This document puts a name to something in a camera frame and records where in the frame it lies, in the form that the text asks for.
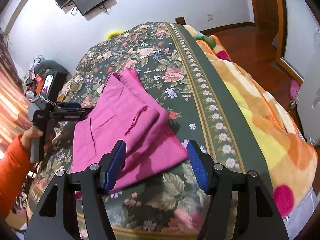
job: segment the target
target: orange sleeve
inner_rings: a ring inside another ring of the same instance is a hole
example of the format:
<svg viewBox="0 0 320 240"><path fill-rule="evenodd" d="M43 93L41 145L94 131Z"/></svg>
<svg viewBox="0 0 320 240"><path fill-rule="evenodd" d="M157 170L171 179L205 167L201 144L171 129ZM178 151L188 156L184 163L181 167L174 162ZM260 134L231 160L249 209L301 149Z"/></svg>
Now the orange sleeve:
<svg viewBox="0 0 320 240"><path fill-rule="evenodd" d="M33 164L18 135L0 160L0 216L6 218Z"/></svg>

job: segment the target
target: bed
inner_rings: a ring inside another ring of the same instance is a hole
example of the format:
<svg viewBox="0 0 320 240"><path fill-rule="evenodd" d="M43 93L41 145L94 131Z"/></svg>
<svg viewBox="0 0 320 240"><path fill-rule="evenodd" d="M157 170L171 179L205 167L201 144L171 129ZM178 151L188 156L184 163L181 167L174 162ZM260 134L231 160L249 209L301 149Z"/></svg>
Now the bed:
<svg viewBox="0 0 320 240"><path fill-rule="evenodd" d="M256 170L285 222L305 210L313 193L315 150L283 107L231 61L216 36L204 39L187 25L138 25L84 55L65 101L95 106L108 75L126 68L137 71L145 90L169 112L169 125L184 147L195 139L230 170ZM59 128L60 139L30 189L29 217L55 172L71 172L74 126ZM117 239L196 239L210 201L189 161L103 199ZM236 203L234 192L226 239L233 235ZM88 239L82 202L76 205L80 235Z"/></svg>

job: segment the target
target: magenta dot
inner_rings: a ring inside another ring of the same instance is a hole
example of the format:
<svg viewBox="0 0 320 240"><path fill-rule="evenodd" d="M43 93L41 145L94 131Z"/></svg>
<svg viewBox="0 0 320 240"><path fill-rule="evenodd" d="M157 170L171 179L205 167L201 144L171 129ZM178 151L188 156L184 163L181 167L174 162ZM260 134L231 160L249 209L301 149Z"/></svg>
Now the magenta dot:
<svg viewBox="0 0 320 240"><path fill-rule="evenodd" d="M273 200L275 201L282 218L292 211L294 196L292 190L287 185L280 185L275 188L273 191Z"/></svg>

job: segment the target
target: yellow round object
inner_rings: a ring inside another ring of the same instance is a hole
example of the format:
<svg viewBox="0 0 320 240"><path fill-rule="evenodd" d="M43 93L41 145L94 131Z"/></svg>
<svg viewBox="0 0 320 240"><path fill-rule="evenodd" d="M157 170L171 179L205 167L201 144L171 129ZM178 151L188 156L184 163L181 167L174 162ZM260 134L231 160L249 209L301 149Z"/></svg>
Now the yellow round object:
<svg viewBox="0 0 320 240"><path fill-rule="evenodd" d="M115 36L118 36L120 35L121 33L124 33L123 31L121 30L114 30L114 31L111 31L107 34L106 36L106 40L110 40L111 38L115 37Z"/></svg>

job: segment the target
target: person's arm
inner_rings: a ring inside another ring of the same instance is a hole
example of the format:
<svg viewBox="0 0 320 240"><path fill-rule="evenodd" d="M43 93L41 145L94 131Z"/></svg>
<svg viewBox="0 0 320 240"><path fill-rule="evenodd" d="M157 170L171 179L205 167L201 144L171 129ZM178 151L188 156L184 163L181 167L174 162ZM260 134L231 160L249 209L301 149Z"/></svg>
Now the person's arm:
<svg viewBox="0 0 320 240"><path fill-rule="evenodd" d="M31 138L42 136L42 132L30 128L18 135L8 146L0 160L0 216L6 218L16 196L33 164L30 163Z"/></svg>

